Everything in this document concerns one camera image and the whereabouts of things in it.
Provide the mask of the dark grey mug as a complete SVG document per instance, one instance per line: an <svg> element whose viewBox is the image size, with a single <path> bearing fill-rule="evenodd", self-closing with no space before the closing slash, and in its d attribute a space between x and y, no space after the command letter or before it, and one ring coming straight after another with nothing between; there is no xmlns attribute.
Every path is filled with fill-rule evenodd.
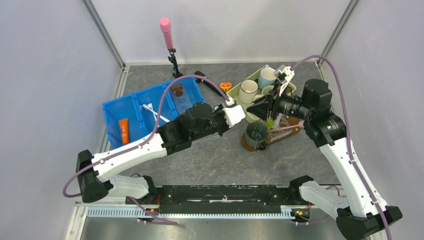
<svg viewBox="0 0 424 240"><path fill-rule="evenodd" d="M249 151L265 150L265 140L267 136L268 129L263 123L249 123L244 134L245 148Z"/></svg>

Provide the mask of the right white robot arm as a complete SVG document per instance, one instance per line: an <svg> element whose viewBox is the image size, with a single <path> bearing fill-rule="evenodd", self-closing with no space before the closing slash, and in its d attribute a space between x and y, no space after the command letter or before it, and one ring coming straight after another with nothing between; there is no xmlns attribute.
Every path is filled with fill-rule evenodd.
<svg viewBox="0 0 424 240"><path fill-rule="evenodd" d="M309 79L301 96L277 96L274 91L255 100L247 108L262 120L278 114L303 120L308 137L332 166L346 194L339 197L320 186L309 176L290 182L289 199L295 204L304 201L319 207L331 218L348 240L361 240L402 218L397 206L390 206L379 195L354 153L348 139L347 126L331 111L332 92L321 79Z"/></svg>

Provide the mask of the green toothpaste tube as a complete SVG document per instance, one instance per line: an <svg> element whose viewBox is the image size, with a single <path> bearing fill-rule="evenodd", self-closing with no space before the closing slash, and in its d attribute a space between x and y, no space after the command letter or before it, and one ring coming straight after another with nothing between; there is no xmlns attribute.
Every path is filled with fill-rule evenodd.
<svg viewBox="0 0 424 240"><path fill-rule="evenodd" d="M268 130L271 130L273 128L275 121L270 117L266 121L266 126Z"/></svg>

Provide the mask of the white toothpaste tube red cap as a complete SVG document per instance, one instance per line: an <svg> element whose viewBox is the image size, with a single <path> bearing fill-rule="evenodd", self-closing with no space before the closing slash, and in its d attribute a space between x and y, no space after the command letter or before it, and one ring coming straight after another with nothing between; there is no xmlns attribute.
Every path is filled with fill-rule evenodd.
<svg viewBox="0 0 424 240"><path fill-rule="evenodd" d="M281 118L282 118L282 114L281 113L279 113L278 114L278 116L277 116L277 118L275 119L275 121L274 121L274 124L273 124L273 126L272 126L272 128L273 129L277 129L277 128L279 128L280 127L280 122L281 122Z"/></svg>

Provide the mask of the clear plastic toothbrush holder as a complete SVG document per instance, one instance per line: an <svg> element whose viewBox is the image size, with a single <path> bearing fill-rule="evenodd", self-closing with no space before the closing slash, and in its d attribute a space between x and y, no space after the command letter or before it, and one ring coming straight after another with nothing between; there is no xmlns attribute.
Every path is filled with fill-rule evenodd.
<svg viewBox="0 0 424 240"><path fill-rule="evenodd" d="M280 127L294 126L298 125L300 120L292 116L283 115L280 121ZM278 141L281 141L285 138L288 138L292 135L297 134L301 128L292 128L287 130L279 130L279 128L272 128L267 130L267 138L265 139L266 145L274 144Z"/></svg>

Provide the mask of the brown oval wooden tray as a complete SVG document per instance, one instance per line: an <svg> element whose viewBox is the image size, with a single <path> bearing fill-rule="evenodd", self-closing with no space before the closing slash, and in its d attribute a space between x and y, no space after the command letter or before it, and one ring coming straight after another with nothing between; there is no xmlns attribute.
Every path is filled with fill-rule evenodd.
<svg viewBox="0 0 424 240"><path fill-rule="evenodd" d="M267 129L263 122L249 123L241 137L242 146L251 152L263 151L283 139L287 139L304 127L304 122L291 116L283 116L276 128Z"/></svg>

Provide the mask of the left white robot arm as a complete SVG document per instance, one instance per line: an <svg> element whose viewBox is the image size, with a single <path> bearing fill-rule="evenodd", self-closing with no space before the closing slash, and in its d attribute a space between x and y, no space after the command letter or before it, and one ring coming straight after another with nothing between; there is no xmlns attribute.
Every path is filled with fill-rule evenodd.
<svg viewBox="0 0 424 240"><path fill-rule="evenodd" d="M213 110L210 105L198 102L150 136L107 152L79 152L76 172L82 201L93 203L106 196L118 196L153 203L157 190L151 177L127 177L120 173L143 162L188 149L195 140L215 133L222 135L244 117L239 105L219 106Z"/></svg>

